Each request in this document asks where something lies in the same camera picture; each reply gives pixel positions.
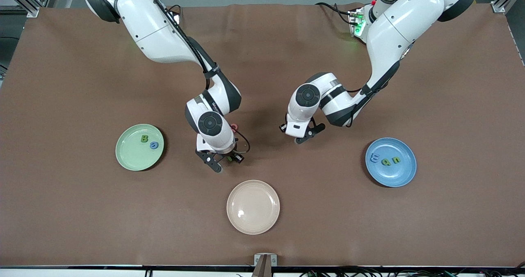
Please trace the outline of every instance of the black joint cap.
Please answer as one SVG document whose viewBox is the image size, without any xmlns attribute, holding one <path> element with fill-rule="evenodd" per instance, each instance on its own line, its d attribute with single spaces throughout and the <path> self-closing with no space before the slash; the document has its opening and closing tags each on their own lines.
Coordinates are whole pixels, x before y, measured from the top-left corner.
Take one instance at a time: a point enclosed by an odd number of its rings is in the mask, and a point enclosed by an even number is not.
<svg viewBox="0 0 525 277">
<path fill-rule="evenodd" d="M 215 136 L 221 132 L 223 120 L 216 112 L 205 112 L 199 118 L 199 130 L 205 135 Z"/>
<path fill-rule="evenodd" d="M 297 89 L 296 102 L 301 107 L 313 107 L 319 102 L 321 93 L 319 89 L 312 84 L 303 84 Z"/>
</svg>

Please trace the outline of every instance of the brown tabletop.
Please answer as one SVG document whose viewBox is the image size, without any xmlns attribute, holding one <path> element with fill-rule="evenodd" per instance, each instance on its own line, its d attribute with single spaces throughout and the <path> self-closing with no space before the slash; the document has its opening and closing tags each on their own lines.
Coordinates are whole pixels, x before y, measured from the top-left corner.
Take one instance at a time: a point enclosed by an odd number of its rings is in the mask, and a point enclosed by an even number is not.
<svg viewBox="0 0 525 277">
<path fill-rule="evenodd" d="M 195 155 L 184 105 L 204 88 L 196 64 L 148 60 L 124 25 L 87 9 L 41 9 L 0 90 L 0 265 L 244 264 L 258 252 L 286 266 L 525 259 L 525 73 L 489 5 L 435 23 L 351 129 L 328 126 L 300 146 L 278 129 L 297 86 L 330 71 L 356 89 L 370 75 L 347 25 L 326 8 L 283 5 L 188 8 L 182 25 L 242 93 L 226 118 L 251 141 L 245 161 L 215 174 Z M 167 149 L 132 172 L 114 147 L 141 123 L 159 127 Z M 381 137 L 416 155 L 405 187 L 366 174 L 364 152 Z M 225 210 L 250 179 L 281 200 L 258 236 Z"/>
</svg>

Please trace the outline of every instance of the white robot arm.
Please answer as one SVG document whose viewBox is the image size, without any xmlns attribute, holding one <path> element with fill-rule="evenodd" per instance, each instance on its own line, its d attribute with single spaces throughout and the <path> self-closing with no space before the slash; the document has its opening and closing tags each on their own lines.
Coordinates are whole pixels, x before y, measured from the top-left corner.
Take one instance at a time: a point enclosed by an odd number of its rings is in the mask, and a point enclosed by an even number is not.
<svg viewBox="0 0 525 277">
<path fill-rule="evenodd" d="M 399 61 L 435 21 L 448 21 L 463 13 L 473 0 L 377 0 L 350 13 L 352 32 L 369 53 L 372 74 L 366 84 L 351 96 L 332 73 L 317 73 L 293 94 L 286 123 L 281 131 L 296 137 L 300 144 L 324 129 L 309 123 L 321 108 L 330 124 L 352 126 L 354 118 L 372 97 L 383 89 L 399 68 Z"/>
<path fill-rule="evenodd" d="M 150 60 L 161 63 L 195 62 L 207 81 L 206 89 L 186 103 L 185 116 L 197 133 L 196 154 L 215 172 L 229 157 L 240 163 L 236 139 L 224 116 L 240 106 L 241 96 L 202 46 L 187 37 L 160 0 L 86 0 L 91 11 L 105 21 L 121 18 L 131 37 Z M 210 80 L 213 86 L 208 88 Z"/>
</svg>

